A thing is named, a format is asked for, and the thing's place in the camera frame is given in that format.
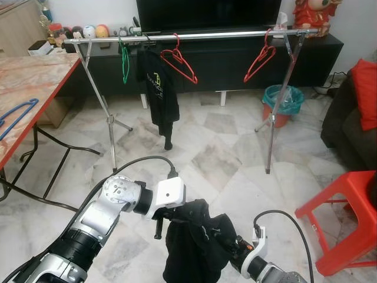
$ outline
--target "dark sofa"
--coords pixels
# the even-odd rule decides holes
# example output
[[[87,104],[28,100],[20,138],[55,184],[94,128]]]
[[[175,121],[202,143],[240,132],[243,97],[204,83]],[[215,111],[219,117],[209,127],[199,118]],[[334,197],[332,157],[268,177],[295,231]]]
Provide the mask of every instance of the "dark sofa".
[[[334,147],[351,171],[376,170],[377,129],[363,131],[351,72],[340,85],[322,124],[320,137]]]

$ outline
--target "television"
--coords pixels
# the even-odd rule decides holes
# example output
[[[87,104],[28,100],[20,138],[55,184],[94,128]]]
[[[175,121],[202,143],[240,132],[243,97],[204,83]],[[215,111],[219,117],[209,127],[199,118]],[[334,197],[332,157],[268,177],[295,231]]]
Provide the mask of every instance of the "television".
[[[143,32],[274,25],[282,0],[137,0]]]

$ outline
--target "red plastic stool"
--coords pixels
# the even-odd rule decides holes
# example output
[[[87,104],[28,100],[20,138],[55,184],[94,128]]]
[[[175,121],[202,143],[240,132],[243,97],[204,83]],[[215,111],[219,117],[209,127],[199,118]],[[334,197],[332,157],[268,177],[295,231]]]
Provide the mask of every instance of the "red plastic stool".
[[[318,272],[330,276],[341,269],[351,267],[376,266],[377,261],[357,262],[362,255],[377,246],[377,211],[368,199],[367,184],[375,171],[349,172],[336,179],[307,204],[297,209],[297,218],[307,215],[317,232],[323,256],[316,262]],[[345,200],[329,200],[341,193]],[[326,202],[348,202],[358,218],[358,227],[342,242],[329,249],[325,236],[319,226],[313,210]]]

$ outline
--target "plastic bag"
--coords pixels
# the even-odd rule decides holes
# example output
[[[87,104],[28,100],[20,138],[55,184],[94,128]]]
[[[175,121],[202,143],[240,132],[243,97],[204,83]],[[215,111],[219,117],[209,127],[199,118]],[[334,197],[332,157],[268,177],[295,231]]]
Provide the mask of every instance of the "plastic bag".
[[[282,85],[271,85],[264,91],[263,102],[274,108]],[[284,115],[294,115],[300,111],[304,102],[303,93],[296,87],[287,86],[285,98],[279,106],[278,113]]]

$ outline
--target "clothes rack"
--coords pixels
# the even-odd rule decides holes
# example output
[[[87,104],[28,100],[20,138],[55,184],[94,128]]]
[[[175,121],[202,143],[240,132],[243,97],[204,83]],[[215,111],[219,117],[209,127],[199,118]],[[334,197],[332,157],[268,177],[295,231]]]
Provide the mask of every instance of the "clothes rack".
[[[267,31],[239,31],[239,32],[214,32],[214,33],[202,33],[202,34],[181,34],[178,35],[179,39],[182,41],[184,40],[209,40],[209,39],[225,39],[225,38],[244,38],[244,37],[263,37],[265,36]],[[276,114],[279,109],[280,103],[284,100],[285,90],[287,88],[290,76],[292,75],[292,71],[296,65],[296,61],[298,55],[300,53],[301,47],[305,40],[305,37],[309,34],[317,34],[317,29],[289,29],[286,31],[270,31],[268,36],[274,35],[283,35],[284,41],[287,47],[288,55],[290,57],[290,64],[282,84],[282,88],[280,89],[280,93],[277,97],[276,104],[270,113],[269,117],[263,121],[261,125],[255,128],[255,132],[258,132],[263,126],[270,123],[270,142],[269,142],[269,152],[266,162],[266,173],[270,173],[270,165],[271,165],[271,156],[272,156],[272,146],[273,146],[273,134],[274,128],[276,123]],[[295,47],[295,50],[292,52],[290,48],[290,43],[288,40],[288,35],[297,35],[299,36],[299,42]],[[67,39],[64,40],[65,44],[73,44],[75,50],[81,60],[82,66],[84,67],[85,72],[89,78],[89,81],[95,91],[95,94],[98,98],[98,101],[103,108],[106,118],[107,124],[109,129],[110,135],[110,149],[111,149],[111,159],[113,163],[113,170],[117,170],[117,162],[115,159],[115,142],[114,142],[114,131],[113,125],[114,123],[126,128],[127,130],[131,131],[133,128],[130,126],[118,121],[114,118],[114,116],[109,112],[107,103],[105,98],[100,94],[98,91],[97,86],[93,80],[93,77],[88,69],[88,64],[90,60],[90,53],[91,53],[91,46],[93,43],[104,43],[104,42],[119,42],[121,40],[124,43],[131,43],[131,42],[146,42],[146,41],[176,41],[177,37],[175,35],[150,35],[150,36],[140,36],[140,37],[112,37],[112,38],[74,38],[74,39]],[[79,44],[88,44],[88,51],[86,54],[86,59],[84,59],[83,55],[81,54],[80,49],[78,48]]]

